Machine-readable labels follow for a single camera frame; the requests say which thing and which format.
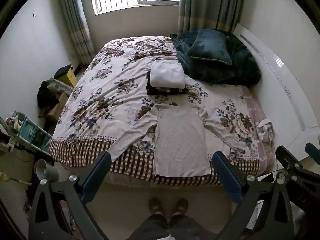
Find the beige long-sleeve shirt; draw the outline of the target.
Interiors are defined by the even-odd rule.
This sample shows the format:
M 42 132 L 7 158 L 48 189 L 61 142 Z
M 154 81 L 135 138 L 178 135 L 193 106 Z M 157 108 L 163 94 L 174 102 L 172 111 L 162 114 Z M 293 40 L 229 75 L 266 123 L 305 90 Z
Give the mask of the beige long-sleeve shirt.
M 161 177 L 197 177 L 211 174 L 205 130 L 233 151 L 242 153 L 240 141 L 201 107 L 157 104 L 137 120 L 109 148 L 115 161 L 132 143 L 155 128 L 153 170 Z

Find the grey cup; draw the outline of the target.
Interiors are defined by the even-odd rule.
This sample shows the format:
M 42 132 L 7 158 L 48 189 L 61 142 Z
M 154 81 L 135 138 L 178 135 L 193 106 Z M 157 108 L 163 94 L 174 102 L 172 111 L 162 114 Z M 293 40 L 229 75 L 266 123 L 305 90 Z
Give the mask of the grey cup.
M 59 172 L 57 168 L 48 164 L 45 160 L 40 159 L 34 165 L 34 173 L 39 180 L 59 181 Z

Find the crumpled white cloth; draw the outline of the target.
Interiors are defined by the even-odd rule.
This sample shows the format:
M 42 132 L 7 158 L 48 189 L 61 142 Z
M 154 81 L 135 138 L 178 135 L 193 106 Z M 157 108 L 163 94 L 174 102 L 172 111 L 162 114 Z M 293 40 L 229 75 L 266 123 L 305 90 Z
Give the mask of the crumpled white cloth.
M 271 144 L 274 141 L 274 130 L 270 119 L 264 119 L 257 125 L 260 141 Z

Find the teal storage rack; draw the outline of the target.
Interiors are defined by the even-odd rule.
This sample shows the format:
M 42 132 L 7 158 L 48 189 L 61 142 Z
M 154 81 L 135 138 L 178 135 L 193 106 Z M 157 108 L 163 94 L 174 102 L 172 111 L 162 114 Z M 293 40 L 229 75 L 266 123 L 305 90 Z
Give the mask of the teal storage rack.
M 22 143 L 51 156 L 49 146 L 52 136 L 28 118 L 23 112 L 11 112 L 7 118 L 7 122 L 15 137 Z

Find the left brown shoe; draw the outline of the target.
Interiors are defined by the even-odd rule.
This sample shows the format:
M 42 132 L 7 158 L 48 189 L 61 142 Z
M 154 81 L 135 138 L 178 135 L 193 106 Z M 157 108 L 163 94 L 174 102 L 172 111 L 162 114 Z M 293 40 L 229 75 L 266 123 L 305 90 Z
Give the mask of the left brown shoe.
M 164 215 L 162 203 L 158 198 L 152 197 L 149 200 L 149 211 L 152 215 Z

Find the brown shoe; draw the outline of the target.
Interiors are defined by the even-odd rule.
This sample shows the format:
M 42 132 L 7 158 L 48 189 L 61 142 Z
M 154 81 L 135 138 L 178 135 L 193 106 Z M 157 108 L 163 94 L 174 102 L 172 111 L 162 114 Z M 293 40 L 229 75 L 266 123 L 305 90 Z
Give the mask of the brown shoe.
M 149 211 L 152 215 L 164 215 L 162 203 L 158 198 L 152 197 L 149 200 Z
M 185 198 L 181 198 L 177 201 L 177 203 L 175 204 L 173 211 L 172 211 L 172 215 L 184 215 L 189 207 L 189 203 L 188 200 Z

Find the right brown shoe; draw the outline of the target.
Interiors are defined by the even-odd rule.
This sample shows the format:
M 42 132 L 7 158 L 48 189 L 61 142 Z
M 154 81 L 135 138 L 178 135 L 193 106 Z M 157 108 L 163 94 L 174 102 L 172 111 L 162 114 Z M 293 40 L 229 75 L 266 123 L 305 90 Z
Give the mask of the right brown shoe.
M 172 215 L 184 215 L 189 207 L 189 203 L 188 200 L 185 198 L 181 198 L 177 201 L 177 203 L 175 204 L 173 211 L 172 211 Z

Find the floral and checkered bedspread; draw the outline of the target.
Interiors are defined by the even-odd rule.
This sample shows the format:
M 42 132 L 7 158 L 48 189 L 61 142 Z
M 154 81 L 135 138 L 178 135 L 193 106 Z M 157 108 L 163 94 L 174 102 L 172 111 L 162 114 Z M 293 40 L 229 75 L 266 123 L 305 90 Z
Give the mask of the floral and checkered bedspread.
M 208 159 L 221 151 L 244 174 L 266 172 L 274 162 L 274 147 L 258 137 L 257 125 L 265 115 L 252 90 L 188 77 L 185 94 L 147 94 L 151 65 L 176 61 L 176 49 L 166 36 L 121 38 L 105 44 L 62 110 L 49 147 L 53 159 L 79 173 L 154 105 L 192 103 L 228 129 L 244 149 L 235 153 L 207 131 Z

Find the dark teal blanket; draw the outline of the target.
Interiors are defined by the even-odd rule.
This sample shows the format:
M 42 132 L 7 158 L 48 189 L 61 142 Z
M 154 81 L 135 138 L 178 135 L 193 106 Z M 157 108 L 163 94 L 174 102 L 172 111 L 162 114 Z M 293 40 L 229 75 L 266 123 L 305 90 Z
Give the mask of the dark teal blanket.
M 212 85 L 255 86 L 261 79 L 261 72 L 252 53 L 232 33 L 217 30 L 226 36 L 227 51 L 232 65 L 212 60 L 192 59 L 187 55 L 199 30 L 171 34 L 170 38 L 177 51 L 178 62 L 189 77 Z

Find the yellow box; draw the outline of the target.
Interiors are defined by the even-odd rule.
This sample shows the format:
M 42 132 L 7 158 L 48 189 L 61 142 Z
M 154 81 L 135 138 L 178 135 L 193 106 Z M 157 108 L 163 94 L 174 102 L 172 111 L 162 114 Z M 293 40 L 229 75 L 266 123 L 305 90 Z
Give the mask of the yellow box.
M 61 77 L 59 77 L 58 80 L 71 87 L 75 87 L 78 83 L 78 80 L 71 69 L 69 69 Z

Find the folded black garment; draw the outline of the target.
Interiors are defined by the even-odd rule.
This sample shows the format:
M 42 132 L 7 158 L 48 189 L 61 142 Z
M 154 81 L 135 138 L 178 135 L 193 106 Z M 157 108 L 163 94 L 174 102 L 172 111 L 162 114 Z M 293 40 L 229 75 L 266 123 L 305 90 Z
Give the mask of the folded black garment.
M 150 71 L 147 72 L 146 76 L 147 76 L 147 84 L 146 84 L 147 95 L 179 95 L 179 94 L 187 94 L 188 92 L 186 87 L 184 89 L 152 87 L 152 85 L 150 85 Z

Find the dark teal pillow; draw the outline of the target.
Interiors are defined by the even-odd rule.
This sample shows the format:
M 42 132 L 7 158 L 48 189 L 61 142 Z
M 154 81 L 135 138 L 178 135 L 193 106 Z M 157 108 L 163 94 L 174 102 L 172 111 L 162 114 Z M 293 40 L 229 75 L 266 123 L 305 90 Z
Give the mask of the dark teal pillow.
M 212 60 L 231 66 L 232 60 L 227 51 L 226 36 L 213 29 L 201 29 L 187 55 L 192 59 Z

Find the right green striped curtain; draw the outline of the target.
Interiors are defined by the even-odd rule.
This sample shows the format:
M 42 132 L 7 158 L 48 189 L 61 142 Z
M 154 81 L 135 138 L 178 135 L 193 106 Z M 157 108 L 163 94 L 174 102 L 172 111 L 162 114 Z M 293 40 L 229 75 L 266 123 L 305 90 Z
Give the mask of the right green striped curtain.
M 178 31 L 218 29 L 233 32 L 244 0 L 180 0 Z

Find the green striped curtain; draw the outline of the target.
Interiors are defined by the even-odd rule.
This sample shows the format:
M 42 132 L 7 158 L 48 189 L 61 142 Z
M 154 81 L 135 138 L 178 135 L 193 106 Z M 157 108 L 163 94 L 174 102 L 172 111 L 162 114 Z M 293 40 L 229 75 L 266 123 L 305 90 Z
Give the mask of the green striped curtain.
M 218 29 L 233 32 L 244 0 L 180 0 L 178 31 Z
M 83 65 L 89 65 L 95 53 L 82 0 L 60 0 L 60 3 L 75 52 Z

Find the left green striped curtain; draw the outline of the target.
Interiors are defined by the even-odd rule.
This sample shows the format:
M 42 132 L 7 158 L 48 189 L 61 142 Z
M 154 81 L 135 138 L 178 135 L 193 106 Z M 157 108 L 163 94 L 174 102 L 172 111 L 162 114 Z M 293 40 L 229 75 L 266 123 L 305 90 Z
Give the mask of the left green striped curtain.
M 89 65 L 95 53 L 82 0 L 60 0 L 60 3 L 75 52 L 83 65 Z

